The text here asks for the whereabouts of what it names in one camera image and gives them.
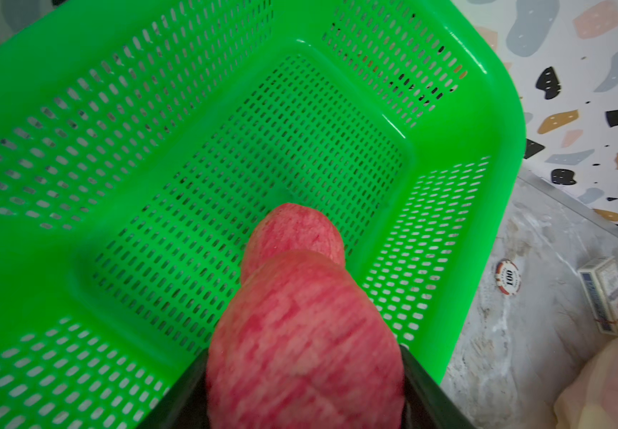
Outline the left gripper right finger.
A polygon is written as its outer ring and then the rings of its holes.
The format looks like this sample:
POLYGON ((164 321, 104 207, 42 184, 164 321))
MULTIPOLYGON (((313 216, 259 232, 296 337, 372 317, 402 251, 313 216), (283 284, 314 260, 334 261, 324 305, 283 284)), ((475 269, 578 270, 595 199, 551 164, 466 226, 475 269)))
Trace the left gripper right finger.
POLYGON ((475 429, 412 353, 400 345, 405 370, 404 429, 475 429))

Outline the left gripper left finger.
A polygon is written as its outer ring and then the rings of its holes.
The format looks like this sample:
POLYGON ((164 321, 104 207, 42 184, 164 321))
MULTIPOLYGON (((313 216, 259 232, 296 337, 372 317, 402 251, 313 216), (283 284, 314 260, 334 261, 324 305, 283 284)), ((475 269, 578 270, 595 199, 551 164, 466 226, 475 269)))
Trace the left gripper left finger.
POLYGON ((207 414, 206 367, 208 351, 203 350, 137 426, 138 429, 209 429, 207 414))

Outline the red apple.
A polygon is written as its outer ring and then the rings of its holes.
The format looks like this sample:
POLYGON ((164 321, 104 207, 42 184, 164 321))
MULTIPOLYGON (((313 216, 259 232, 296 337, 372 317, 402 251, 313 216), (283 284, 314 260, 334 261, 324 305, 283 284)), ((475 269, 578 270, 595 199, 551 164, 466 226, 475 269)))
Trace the red apple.
POLYGON ((306 250, 244 282, 206 369, 214 428, 398 428, 404 385, 396 338, 366 293, 306 250))
POLYGON ((254 229, 241 263, 244 284, 271 258, 291 250, 319 253, 345 266, 345 245, 337 227, 322 212, 287 203, 273 209, 254 229))

